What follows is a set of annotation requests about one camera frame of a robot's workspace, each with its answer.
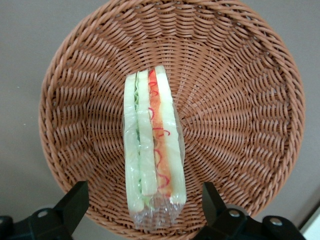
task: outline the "wicker basket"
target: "wicker basket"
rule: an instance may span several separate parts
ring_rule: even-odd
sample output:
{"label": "wicker basket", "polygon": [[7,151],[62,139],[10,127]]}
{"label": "wicker basket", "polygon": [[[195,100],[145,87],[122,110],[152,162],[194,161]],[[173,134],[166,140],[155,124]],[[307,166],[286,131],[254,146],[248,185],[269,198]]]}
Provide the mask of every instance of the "wicker basket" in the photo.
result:
{"label": "wicker basket", "polygon": [[[122,138],[126,75],[164,65],[185,139],[187,203],[177,224],[133,228]],[[298,158],[302,82],[280,37],[236,0],[111,0],[82,20],[44,78],[39,127],[64,191],[89,181],[87,215],[129,239],[190,239],[202,184],[256,215]]]}

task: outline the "brown basket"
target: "brown basket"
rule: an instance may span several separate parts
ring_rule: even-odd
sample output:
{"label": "brown basket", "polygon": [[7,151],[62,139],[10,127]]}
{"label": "brown basket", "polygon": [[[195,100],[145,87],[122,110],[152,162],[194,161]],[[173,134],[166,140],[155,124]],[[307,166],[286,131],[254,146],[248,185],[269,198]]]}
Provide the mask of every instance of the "brown basket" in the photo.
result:
{"label": "brown basket", "polygon": [[[187,203],[177,224],[135,230],[122,138],[128,74],[164,65],[185,140]],[[111,0],[82,20],[44,78],[39,126],[64,191],[89,181],[87,215],[129,239],[190,239],[206,224],[202,184],[256,215],[298,158],[302,82],[280,37],[236,0]]]}

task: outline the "sandwich wrapper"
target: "sandwich wrapper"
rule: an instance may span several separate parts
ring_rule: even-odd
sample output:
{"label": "sandwich wrapper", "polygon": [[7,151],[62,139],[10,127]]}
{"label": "sandwich wrapper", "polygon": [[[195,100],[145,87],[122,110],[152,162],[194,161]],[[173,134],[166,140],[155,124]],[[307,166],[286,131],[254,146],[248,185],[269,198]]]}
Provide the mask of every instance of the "sandwich wrapper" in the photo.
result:
{"label": "sandwich wrapper", "polygon": [[147,70],[129,75],[124,89],[128,210],[135,228],[145,231],[173,225],[187,200],[182,127],[164,67],[154,72],[158,94]]}

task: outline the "basket rim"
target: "basket rim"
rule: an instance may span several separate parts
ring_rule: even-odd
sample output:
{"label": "basket rim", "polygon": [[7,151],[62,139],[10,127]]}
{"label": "basket rim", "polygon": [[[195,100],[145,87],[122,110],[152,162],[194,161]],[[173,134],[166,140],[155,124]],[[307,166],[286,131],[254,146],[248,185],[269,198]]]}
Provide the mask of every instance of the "basket rim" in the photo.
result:
{"label": "basket rim", "polygon": [[[57,175],[55,172],[54,166],[50,163],[49,159],[51,158],[49,152],[49,148],[47,146],[48,139],[50,139],[50,133],[48,132],[48,129],[50,129],[50,122],[48,121],[50,113],[46,109],[46,106],[49,106],[48,103],[48,96],[53,92],[53,86],[52,86],[52,79],[54,74],[57,74],[57,72],[63,68],[65,62],[67,61],[69,54],[71,53],[70,49],[81,42],[85,36],[86,33],[91,32],[92,29],[96,28],[96,24],[103,15],[112,16],[117,12],[125,11],[129,8],[132,8],[136,5],[142,4],[142,3],[148,3],[151,0],[110,0],[104,5],[100,6],[97,10],[83,18],[77,26],[67,35],[67,37],[63,40],[60,47],[54,54],[50,65],[45,73],[45,77],[43,79],[42,87],[41,87],[41,96],[40,96],[40,103],[39,103],[39,117],[38,117],[38,124],[39,124],[39,133],[40,133],[40,139],[41,139],[41,145],[42,149],[46,158],[46,161],[48,163],[48,166],[58,183],[59,187],[63,189],[65,192],[68,191],[68,188],[71,188],[72,186],[69,185],[67,182],[63,182],[61,180],[61,176]],[[294,61],[293,56],[287,49],[286,45],[284,44],[281,37],[269,26],[269,24],[262,19],[262,17],[257,14],[254,10],[252,10],[249,6],[246,4],[240,2],[239,0],[220,0],[218,2],[215,1],[203,1],[203,0],[185,0],[185,3],[191,3],[191,4],[201,4],[205,5],[208,8],[212,8],[214,10],[217,10],[217,8],[222,8],[222,5],[230,5],[233,8],[237,7],[241,11],[243,11],[243,14],[239,14],[238,12],[234,12],[232,10],[229,11],[230,16],[232,16],[234,19],[240,19],[244,16],[249,16],[251,20],[249,21],[248,27],[249,30],[253,31],[256,36],[259,37],[259,40],[266,43],[267,46],[273,46],[277,47],[279,51],[279,55],[276,55],[275,57],[278,59],[285,59],[288,66],[290,66],[290,69],[292,70],[292,75],[295,76],[292,80],[294,82],[289,82],[290,86],[290,96],[295,96],[295,100],[299,100],[299,102],[292,102],[290,101],[290,104],[293,104],[295,111],[293,111],[292,115],[292,122],[295,124],[296,132],[292,131],[290,135],[288,136],[290,147],[293,147],[293,141],[295,141],[296,148],[292,150],[293,154],[292,157],[295,157],[295,161],[292,162],[292,165],[290,168],[288,166],[283,166],[286,168],[286,170],[283,170],[283,175],[278,176],[278,181],[281,182],[280,187],[274,188],[276,181],[272,182],[271,188],[274,189],[273,195],[271,198],[268,199],[268,201],[263,202],[261,204],[261,208],[258,212],[255,212],[255,214],[258,214],[263,209],[265,209],[272,200],[277,196],[277,194],[280,192],[282,187],[284,186],[285,182],[289,178],[290,174],[292,173],[294,166],[298,160],[298,155],[301,149],[302,141],[303,141],[303,135],[304,135],[304,129],[305,129],[305,94],[304,94],[304,87],[303,83],[301,81],[300,73],[298,71],[297,65]],[[270,37],[266,37],[266,35],[262,32],[262,30],[269,35]],[[115,222],[111,221],[105,221],[106,224],[103,224],[100,219],[97,217],[94,217],[93,213],[97,214],[98,212],[94,211],[93,209],[89,209],[87,212],[87,216],[89,216],[92,220],[94,220],[97,224],[107,228],[109,231],[121,235],[121,236],[136,236],[138,231],[135,229],[128,229],[124,228],[123,226],[119,226]],[[142,233],[139,232],[139,234],[144,235],[145,238],[155,238],[154,234],[151,233]],[[183,236],[183,239],[192,238],[193,233],[185,236]]]}

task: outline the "wrapped sandwich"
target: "wrapped sandwich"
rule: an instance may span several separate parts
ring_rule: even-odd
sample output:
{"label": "wrapped sandwich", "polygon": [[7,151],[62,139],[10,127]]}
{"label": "wrapped sandwich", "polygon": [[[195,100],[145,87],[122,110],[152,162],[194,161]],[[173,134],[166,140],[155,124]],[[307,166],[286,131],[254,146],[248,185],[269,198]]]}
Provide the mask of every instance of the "wrapped sandwich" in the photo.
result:
{"label": "wrapped sandwich", "polygon": [[174,223],[186,203],[184,141],[165,68],[127,76],[124,154],[128,210],[136,228]]}

